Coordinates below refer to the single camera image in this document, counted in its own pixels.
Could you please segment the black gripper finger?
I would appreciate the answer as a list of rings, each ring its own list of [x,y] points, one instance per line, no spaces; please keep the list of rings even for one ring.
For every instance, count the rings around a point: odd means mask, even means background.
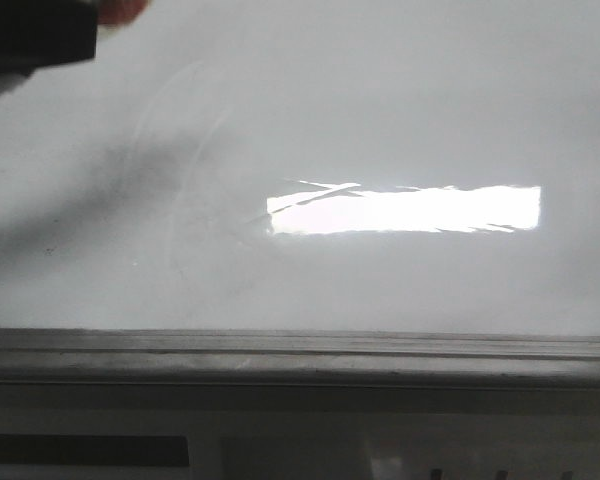
[[[92,1],[0,0],[0,76],[91,60],[97,30]]]

